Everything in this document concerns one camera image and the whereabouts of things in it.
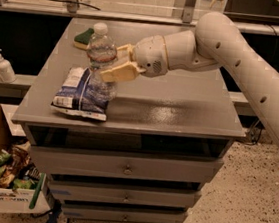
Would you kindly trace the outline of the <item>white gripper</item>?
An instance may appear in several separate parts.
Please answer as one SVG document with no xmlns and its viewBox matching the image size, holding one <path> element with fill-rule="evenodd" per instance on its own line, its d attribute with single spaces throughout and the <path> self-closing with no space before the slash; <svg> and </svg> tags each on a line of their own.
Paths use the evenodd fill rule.
<svg viewBox="0 0 279 223">
<path fill-rule="evenodd" d="M 143 38 L 135 46 L 125 44 L 116 50 L 116 63 L 100 72 L 101 79 L 106 83 L 135 80 L 140 74 L 154 78 L 167 73 L 167 49 L 161 35 Z"/>
</svg>

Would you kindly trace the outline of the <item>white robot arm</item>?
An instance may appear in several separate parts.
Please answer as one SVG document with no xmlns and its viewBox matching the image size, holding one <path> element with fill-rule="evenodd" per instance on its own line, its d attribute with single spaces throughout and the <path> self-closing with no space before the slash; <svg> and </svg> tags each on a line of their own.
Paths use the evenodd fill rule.
<svg viewBox="0 0 279 223">
<path fill-rule="evenodd" d="M 143 38 L 136 45 L 121 46 L 118 53 L 118 61 L 101 71 L 102 80 L 124 82 L 175 69 L 225 68 L 279 147 L 279 73 L 249 46 L 225 14 L 206 13 L 193 31 Z"/>
</svg>

